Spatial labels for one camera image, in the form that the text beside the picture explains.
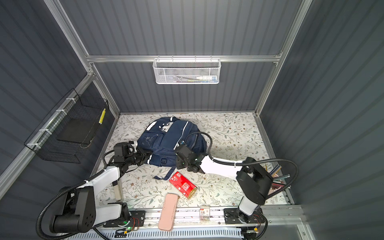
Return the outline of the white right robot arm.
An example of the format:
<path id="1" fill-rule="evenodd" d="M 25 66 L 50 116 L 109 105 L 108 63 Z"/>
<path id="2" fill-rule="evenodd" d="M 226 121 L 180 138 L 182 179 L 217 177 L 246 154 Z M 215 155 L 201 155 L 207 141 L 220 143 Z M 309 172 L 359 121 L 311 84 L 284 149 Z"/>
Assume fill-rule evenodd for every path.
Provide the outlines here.
<path id="1" fill-rule="evenodd" d="M 210 145 L 204 152 L 196 153 L 192 150 L 192 147 L 187 145 L 185 140 L 179 141 L 175 147 L 177 167 L 186 168 L 189 172 L 215 174 L 237 181 L 244 196 L 241 199 L 235 216 L 243 224 L 249 223 L 254 212 L 263 206 L 266 200 L 290 187 L 299 175 L 298 165 L 286 159 L 273 158 L 256 161 L 253 158 L 247 157 L 243 161 L 230 161 L 215 158 L 211 154 L 212 137 L 204 132 L 189 134 L 189 136 L 193 135 L 207 136 L 210 140 Z M 272 185 L 275 184 L 274 172 L 267 172 L 262 164 L 273 162 L 289 163 L 293 165 L 295 173 L 287 184 L 283 184 L 275 192 L 270 193 Z"/>

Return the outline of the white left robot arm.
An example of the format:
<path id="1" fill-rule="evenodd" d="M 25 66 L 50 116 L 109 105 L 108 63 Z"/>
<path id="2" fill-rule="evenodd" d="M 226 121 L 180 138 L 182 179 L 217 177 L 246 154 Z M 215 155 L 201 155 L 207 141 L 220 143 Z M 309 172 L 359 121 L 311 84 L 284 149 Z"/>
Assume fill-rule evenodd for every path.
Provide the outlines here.
<path id="1" fill-rule="evenodd" d="M 36 232 L 43 240 L 62 240 L 99 226 L 120 227 L 132 231 L 144 225 L 144 211 L 131 212 L 126 203 L 118 200 L 105 206 L 96 206 L 96 195 L 110 184 L 118 184 L 130 166 L 141 166 L 149 159 L 151 151 L 113 151 L 114 156 L 105 168 L 71 187 L 64 187 L 42 209 Z"/>

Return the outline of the navy blue student backpack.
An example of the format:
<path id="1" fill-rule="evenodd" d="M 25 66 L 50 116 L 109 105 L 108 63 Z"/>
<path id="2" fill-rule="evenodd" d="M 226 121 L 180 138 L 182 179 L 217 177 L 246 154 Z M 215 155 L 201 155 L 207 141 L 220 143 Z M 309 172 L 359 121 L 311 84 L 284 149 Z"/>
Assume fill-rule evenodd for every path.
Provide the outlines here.
<path id="1" fill-rule="evenodd" d="M 198 126 L 190 121 L 180 120 L 176 117 L 159 118 L 145 129 L 138 139 L 138 147 L 152 151 L 146 160 L 149 165 L 157 167 L 170 167 L 163 178 L 155 176 L 156 180 L 168 180 L 175 169 L 182 169 L 183 164 L 178 163 L 175 150 L 185 144 L 194 153 L 205 153 L 207 142 L 200 134 Z"/>

